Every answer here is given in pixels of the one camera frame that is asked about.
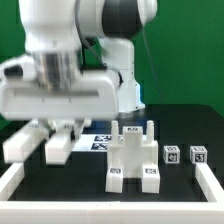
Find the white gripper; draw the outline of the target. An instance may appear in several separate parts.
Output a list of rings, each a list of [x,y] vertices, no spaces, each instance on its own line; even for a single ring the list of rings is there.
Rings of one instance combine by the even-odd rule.
[[[67,90],[42,89],[32,82],[0,80],[0,114],[7,120],[47,120],[57,132],[59,123],[50,119],[76,120],[71,139],[78,140],[86,118],[110,120],[118,115],[120,77],[112,70],[85,70]]]

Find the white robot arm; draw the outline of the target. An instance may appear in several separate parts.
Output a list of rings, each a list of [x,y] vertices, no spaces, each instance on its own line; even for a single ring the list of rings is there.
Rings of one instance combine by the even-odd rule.
[[[18,0],[25,53],[0,64],[0,115],[58,130],[144,107],[131,38],[157,0]]]

